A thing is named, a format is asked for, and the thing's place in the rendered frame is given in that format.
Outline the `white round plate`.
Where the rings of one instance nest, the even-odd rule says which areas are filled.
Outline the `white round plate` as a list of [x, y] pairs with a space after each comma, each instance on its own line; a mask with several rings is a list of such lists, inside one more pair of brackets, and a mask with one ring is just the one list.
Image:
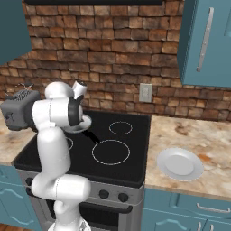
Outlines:
[[193, 181], [204, 172], [204, 165], [193, 152], [182, 148], [167, 148], [157, 156], [158, 168], [168, 177], [179, 181]]

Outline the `teal cupboard door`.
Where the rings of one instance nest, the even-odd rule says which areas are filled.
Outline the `teal cupboard door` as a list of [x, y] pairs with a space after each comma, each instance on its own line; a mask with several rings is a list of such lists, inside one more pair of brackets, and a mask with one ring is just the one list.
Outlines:
[[0, 221], [11, 226], [42, 231], [23, 186], [0, 182]]
[[209, 231], [210, 225], [214, 225], [214, 231], [231, 231], [231, 224], [208, 220], [203, 231]]
[[202, 231], [205, 219], [144, 208], [141, 231], [197, 231], [199, 222]]

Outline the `grey wall socket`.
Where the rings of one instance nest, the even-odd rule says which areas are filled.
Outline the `grey wall socket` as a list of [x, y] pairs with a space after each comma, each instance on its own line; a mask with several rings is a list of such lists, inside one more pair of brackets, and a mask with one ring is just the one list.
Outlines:
[[139, 89], [140, 102], [152, 102], [152, 84], [141, 83]]

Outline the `black extractor hood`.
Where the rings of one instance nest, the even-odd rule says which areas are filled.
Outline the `black extractor hood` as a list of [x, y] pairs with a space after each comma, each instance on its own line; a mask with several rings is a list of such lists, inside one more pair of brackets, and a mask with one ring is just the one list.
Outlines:
[[24, 0], [28, 5], [66, 6], [160, 6], [163, 0]]

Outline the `plain teal wall cupboard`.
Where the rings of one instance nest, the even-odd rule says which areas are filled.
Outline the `plain teal wall cupboard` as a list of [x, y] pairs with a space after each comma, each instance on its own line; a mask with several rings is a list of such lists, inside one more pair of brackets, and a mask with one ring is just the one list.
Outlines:
[[0, 0], [0, 65], [31, 50], [22, 0]]

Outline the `black oven door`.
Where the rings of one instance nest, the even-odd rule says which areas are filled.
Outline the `black oven door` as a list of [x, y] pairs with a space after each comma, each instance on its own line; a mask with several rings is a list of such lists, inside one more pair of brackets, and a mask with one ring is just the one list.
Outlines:
[[132, 206], [116, 208], [82, 202], [79, 210], [92, 231], [130, 231]]

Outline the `silver stove front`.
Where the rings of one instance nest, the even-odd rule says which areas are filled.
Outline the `silver stove front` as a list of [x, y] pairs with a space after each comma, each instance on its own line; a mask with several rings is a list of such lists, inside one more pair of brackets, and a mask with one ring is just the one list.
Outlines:
[[[17, 171], [23, 185], [25, 186], [26, 192], [29, 199], [32, 202], [35, 214], [39, 220], [42, 231], [48, 231], [51, 225], [55, 222], [55, 214], [53, 210], [54, 202], [52, 200], [45, 200], [36, 198], [31, 192], [31, 186], [28, 186], [25, 182], [27, 178], [34, 178], [37, 173], [33, 171], [18, 170]], [[106, 190], [109, 192], [107, 199], [99, 197], [98, 193], [100, 190]], [[118, 199], [119, 193], [125, 193], [128, 195], [126, 202], [121, 202]], [[126, 206], [132, 206], [133, 212], [131, 216], [131, 227], [130, 231], [141, 231], [142, 221], [142, 210], [143, 210], [143, 193], [144, 185], [139, 189], [129, 188], [125, 186], [112, 185], [102, 182], [91, 182], [91, 193], [89, 198], [85, 201], [87, 203], [93, 203], [97, 205], [106, 205], [109, 207], [125, 208]]]

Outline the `grey toaster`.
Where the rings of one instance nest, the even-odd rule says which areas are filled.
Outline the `grey toaster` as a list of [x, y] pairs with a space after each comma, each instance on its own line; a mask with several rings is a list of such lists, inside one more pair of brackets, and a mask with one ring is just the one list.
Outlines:
[[35, 101], [40, 100], [37, 90], [22, 89], [13, 96], [7, 96], [0, 106], [5, 124], [9, 130], [20, 131], [32, 128], [36, 130], [32, 119], [32, 107]]

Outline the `teal drawer front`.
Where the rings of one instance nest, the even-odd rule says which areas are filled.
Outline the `teal drawer front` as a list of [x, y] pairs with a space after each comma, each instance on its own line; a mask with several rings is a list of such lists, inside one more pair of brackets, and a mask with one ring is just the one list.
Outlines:
[[208, 208], [219, 208], [224, 210], [231, 208], [231, 202], [229, 201], [208, 199], [180, 193], [171, 194], [170, 206], [172, 208], [180, 209], [184, 212], [190, 212], [202, 216], [231, 218], [231, 213], [223, 214], [202, 210], [197, 208], [196, 203], [199, 203], [201, 206]]
[[0, 165], [0, 187], [22, 187], [21, 178], [14, 166]]

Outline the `black glass hob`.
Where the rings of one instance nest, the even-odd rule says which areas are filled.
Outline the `black glass hob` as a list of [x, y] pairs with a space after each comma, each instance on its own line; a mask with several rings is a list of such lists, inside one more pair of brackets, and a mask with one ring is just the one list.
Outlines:
[[89, 129], [67, 134], [70, 174], [91, 181], [139, 188], [144, 183], [151, 118], [86, 110]]

